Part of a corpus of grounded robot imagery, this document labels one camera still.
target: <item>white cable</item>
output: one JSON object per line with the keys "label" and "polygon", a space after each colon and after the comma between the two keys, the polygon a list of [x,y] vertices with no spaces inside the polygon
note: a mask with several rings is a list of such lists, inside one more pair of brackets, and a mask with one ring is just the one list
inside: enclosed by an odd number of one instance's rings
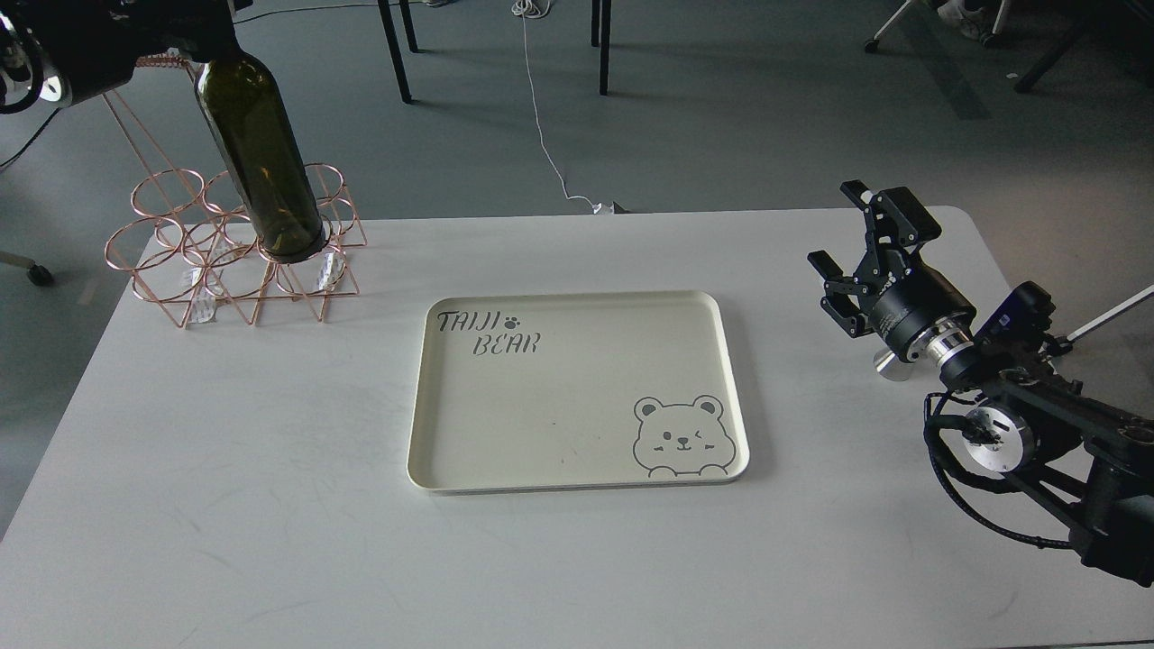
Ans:
{"label": "white cable", "polygon": [[553,0],[546,0],[545,8],[537,6],[537,0],[515,0],[512,3],[512,15],[519,18],[544,18],[553,8]]}
{"label": "white cable", "polygon": [[[522,3],[522,2],[527,2],[529,5],[532,5],[533,0],[517,0],[518,5]],[[516,13],[516,12],[517,12],[517,5],[514,5],[514,13]],[[549,7],[548,6],[545,7],[545,13],[542,13],[540,16],[534,16],[534,17],[541,17],[541,16],[544,16],[547,13],[549,13]],[[545,146],[545,130],[541,128],[541,113],[540,113],[540,111],[537,107],[537,89],[533,87],[533,70],[530,69],[530,67],[529,67],[529,23],[525,21],[525,18],[527,18],[527,17],[530,17],[530,16],[526,16],[526,15],[522,15],[520,16],[520,18],[522,18],[522,21],[520,21],[520,28],[522,28],[522,32],[523,32],[523,35],[525,37],[525,74],[529,75],[529,94],[533,98],[533,119],[537,121],[537,133],[538,133],[538,135],[540,135],[541,150],[545,151],[545,157],[546,157],[546,159],[549,161],[549,165],[553,167],[553,172],[556,173],[557,178],[561,180],[561,192],[565,195],[565,200],[567,201],[572,201],[574,199],[580,199],[580,200],[585,201],[586,203],[589,203],[589,209],[591,209],[591,210],[593,210],[595,212],[597,211],[597,206],[594,206],[593,201],[589,200],[586,196],[582,196],[579,194],[578,195],[574,195],[574,196],[569,195],[569,189],[565,188],[565,178],[564,178],[564,176],[561,176],[561,170],[557,169],[556,163],[553,162],[553,156],[549,155],[549,149],[546,148],[546,146]]]}

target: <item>bear cartoon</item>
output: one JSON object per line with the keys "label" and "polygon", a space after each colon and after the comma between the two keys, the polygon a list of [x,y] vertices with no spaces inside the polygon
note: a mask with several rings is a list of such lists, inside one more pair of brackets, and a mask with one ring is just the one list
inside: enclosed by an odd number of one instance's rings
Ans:
{"label": "bear cartoon", "polygon": [[650,477],[702,475],[707,468],[728,475],[737,447],[721,424],[721,402],[702,395],[694,403],[662,404],[647,396],[634,405],[640,422],[634,457]]}

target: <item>wine bottle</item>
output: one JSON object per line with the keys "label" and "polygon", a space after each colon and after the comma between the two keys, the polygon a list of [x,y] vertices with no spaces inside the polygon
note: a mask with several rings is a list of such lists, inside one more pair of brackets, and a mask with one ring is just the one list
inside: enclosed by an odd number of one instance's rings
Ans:
{"label": "wine bottle", "polygon": [[261,249],[282,263],[304,261],[328,238],[280,91],[272,73],[241,50],[231,22],[215,31],[197,102]]}

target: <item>white table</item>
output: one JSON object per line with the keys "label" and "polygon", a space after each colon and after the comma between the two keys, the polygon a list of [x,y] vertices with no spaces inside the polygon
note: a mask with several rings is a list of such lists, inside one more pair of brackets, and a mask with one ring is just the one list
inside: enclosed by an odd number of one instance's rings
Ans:
{"label": "white table", "polygon": [[[969,218],[924,255],[984,318]],[[921,442],[931,376],[818,308],[853,209],[366,223],[364,293],[178,330],[127,296],[0,543],[0,647],[994,647],[1154,637],[1154,597],[979,527]],[[429,495],[405,457],[451,296],[700,289],[751,461],[717,486]],[[1061,534],[1022,498],[997,519]]]}

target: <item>chair leg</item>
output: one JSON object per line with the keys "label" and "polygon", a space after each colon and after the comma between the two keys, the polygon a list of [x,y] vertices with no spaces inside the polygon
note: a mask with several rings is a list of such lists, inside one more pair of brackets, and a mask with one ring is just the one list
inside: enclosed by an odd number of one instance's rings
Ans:
{"label": "chair leg", "polygon": [[1029,72],[1018,80],[1018,83],[1013,87],[1014,91],[1029,92],[1031,89],[1034,88],[1034,84],[1037,83],[1037,80],[1042,79],[1042,75],[1054,67],[1054,64],[1058,62],[1058,59],[1061,59],[1062,55],[1065,54],[1066,51],[1070,50],[1070,47],[1072,47],[1084,33],[1086,33],[1089,25],[1094,22],[1104,6],[1104,1],[1099,1],[1093,5],[1086,14],[1073,24],[1073,27],[1067,29],[1066,32],[1062,35],[1062,38],[1054,45],[1054,47],[1050,47],[1049,52],[1042,54],[1042,58],[1034,64],[1034,67],[1029,68]]}
{"label": "chair leg", "polygon": [[1013,0],[1002,0],[998,6],[998,15],[994,18],[994,29],[990,30],[994,36],[1002,33],[1002,29],[1006,24],[1006,16],[1010,15],[1010,5],[1013,5]]}
{"label": "chair leg", "polygon": [[609,94],[609,18],[613,0],[601,0],[601,87],[602,96]]}
{"label": "chair leg", "polygon": [[409,0],[400,0],[400,22],[405,25],[405,39],[409,40],[409,51],[418,54],[417,32],[413,30],[413,13],[409,8]]}
{"label": "chair leg", "polygon": [[392,14],[389,13],[389,0],[376,0],[376,6],[381,10],[384,39],[389,42],[389,57],[392,58],[392,72],[397,75],[400,100],[412,104],[413,96],[409,92],[409,76],[405,75],[405,62],[400,60],[400,43],[397,42],[397,28],[392,24]]}
{"label": "chair leg", "polygon": [[906,0],[901,5],[901,7],[899,7],[898,10],[894,12],[892,16],[890,16],[890,20],[885,21],[885,24],[882,25],[882,29],[877,30],[877,33],[874,35],[874,38],[865,42],[865,51],[869,53],[877,52],[877,44],[879,40],[882,40],[882,37],[885,36],[887,31],[893,29],[893,25],[898,24],[898,21],[900,21],[902,16],[905,16],[911,9],[913,9],[914,5],[916,3],[917,0]]}
{"label": "chair leg", "polygon": [[592,12],[592,35],[589,37],[589,44],[593,47],[600,46],[600,40],[598,38],[598,31],[601,29],[601,0],[593,0],[593,12]]}

